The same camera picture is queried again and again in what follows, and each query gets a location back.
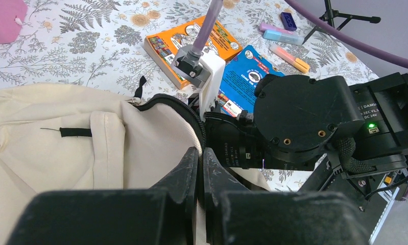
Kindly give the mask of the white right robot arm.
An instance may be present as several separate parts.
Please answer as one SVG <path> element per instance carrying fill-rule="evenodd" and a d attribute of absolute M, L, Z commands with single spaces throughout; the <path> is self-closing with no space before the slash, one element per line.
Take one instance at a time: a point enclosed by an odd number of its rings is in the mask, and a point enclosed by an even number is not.
<path fill-rule="evenodd" d="M 327 170 L 303 188 L 359 180 L 365 200 L 408 183 L 408 73 L 355 85 L 268 74 L 254 96 L 252 112 L 204 114 L 206 146 L 221 165 L 312 172 L 326 155 Z"/>

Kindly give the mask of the beige canvas backpack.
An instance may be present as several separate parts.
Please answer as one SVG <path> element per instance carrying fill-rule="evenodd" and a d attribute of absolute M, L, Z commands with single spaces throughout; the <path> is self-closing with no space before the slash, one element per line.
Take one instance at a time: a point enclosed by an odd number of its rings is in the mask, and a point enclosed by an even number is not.
<path fill-rule="evenodd" d="M 208 244 L 205 119 L 166 94 L 140 105 L 140 94 L 126 97 L 65 84 L 0 90 L 0 244 L 7 244 L 37 195 L 148 189 L 177 166 L 189 148 L 199 152 L 195 244 Z M 268 189 L 256 168 L 228 172 L 251 191 Z"/>

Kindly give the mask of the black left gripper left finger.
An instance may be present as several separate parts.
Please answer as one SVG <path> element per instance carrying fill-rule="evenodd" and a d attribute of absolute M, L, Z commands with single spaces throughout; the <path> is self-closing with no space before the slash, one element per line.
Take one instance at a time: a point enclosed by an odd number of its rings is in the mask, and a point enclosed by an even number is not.
<path fill-rule="evenodd" d="M 198 163 L 189 148 L 148 189 L 41 193 L 7 244 L 195 244 Z"/>

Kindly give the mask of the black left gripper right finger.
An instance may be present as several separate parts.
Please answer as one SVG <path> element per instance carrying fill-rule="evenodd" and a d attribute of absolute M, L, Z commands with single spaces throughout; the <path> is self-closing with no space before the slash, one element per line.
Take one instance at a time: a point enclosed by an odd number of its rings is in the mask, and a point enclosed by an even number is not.
<path fill-rule="evenodd" d="M 203 151 L 208 244 L 368 244 L 356 207 L 337 192 L 251 191 Z"/>

